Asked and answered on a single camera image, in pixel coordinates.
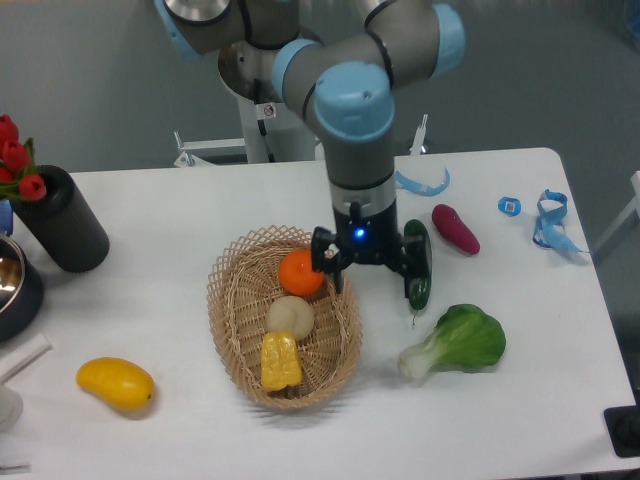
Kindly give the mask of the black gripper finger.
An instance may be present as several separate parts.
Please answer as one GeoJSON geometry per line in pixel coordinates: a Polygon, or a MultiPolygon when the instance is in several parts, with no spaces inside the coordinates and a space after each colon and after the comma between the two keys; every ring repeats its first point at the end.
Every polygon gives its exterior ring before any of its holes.
{"type": "Polygon", "coordinates": [[[342,261],[338,236],[324,227],[315,227],[311,237],[312,269],[328,275],[334,284],[337,294],[343,291],[342,272],[345,268],[342,261]]]}
{"type": "Polygon", "coordinates": [[[403,256],[399,273],[404,279],[404,294],[408,299],[405,283],[427,275],[424,237],[422,235],[404,235],[401,240],[401,245],[403,256]]]}

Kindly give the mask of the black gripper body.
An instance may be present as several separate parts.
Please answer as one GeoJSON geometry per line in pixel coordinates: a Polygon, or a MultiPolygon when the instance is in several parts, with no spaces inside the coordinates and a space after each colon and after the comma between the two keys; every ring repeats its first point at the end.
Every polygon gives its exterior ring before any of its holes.
{"type": "Polygon", "coordinates": [[[348,214],[333,210],[338,248],[336,268],[348,268],[351,264],[385,265],[400,268],[402,246],[397,221],[397,205],[373,216],[353,220],[348,214]]]}

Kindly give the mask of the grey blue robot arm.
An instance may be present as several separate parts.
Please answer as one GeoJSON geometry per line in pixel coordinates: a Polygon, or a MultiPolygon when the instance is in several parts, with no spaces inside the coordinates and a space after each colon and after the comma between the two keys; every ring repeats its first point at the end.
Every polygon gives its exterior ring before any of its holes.
{"type": "Polygon", "coordinates": [[[384,265],[412,293],[431,276],[430,242],[401,234],[392,127],[395,89],[462,60],[465,30],[449,5],[361,1],[364,31],[333,45],[302,35],[295,1],[159,1],[175,44],[195,55],[235,45],[252,100],[274,95],[320,140],[335,229],[316,228],[312,266],[341,282],[352,264],[384,265]]]}

